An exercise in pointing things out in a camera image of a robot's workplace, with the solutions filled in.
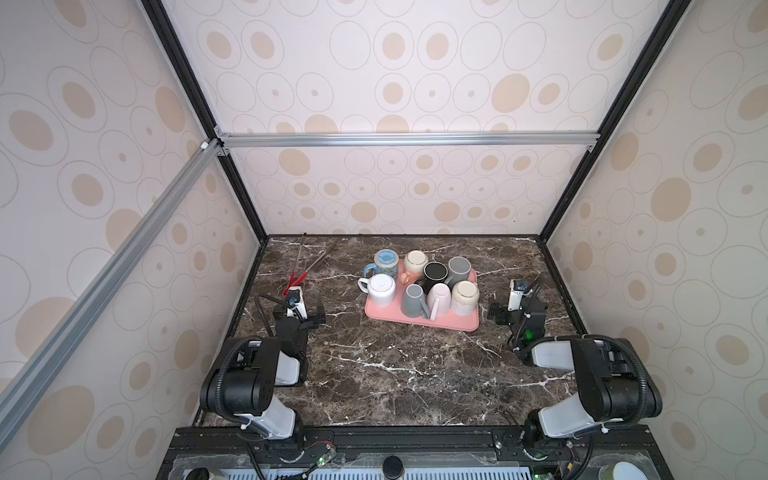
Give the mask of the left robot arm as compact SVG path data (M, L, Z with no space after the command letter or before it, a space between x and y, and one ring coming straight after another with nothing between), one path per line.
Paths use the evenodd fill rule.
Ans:
M308 376L308 337L326 322L323 304L302 319L282 316L268 337L230 338L223 344L200 389L200 408L270 441L303 442L300 415L275 394Z

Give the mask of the pale pink mug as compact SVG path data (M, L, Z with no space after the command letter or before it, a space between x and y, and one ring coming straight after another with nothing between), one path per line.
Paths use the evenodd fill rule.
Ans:
M436 322L450 310L451 289L445 283L436 283L427 295L429 320Z

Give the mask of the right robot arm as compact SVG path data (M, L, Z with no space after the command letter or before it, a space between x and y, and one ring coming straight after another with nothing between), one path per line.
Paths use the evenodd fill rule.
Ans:
M568 398L529 413L522 445L628 429L661 413L663 395L629 340L597 334L547 337L547 306L531 295L516 305L511 310L494 302L487 314L510 328L512 353L529 366L571 372L577 385Z

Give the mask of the light grey mug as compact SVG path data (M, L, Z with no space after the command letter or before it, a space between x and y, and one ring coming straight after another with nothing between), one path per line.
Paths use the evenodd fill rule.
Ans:
M401 301L401 312L407 318L429 319L426 295L419 284L410 284L405 288Z

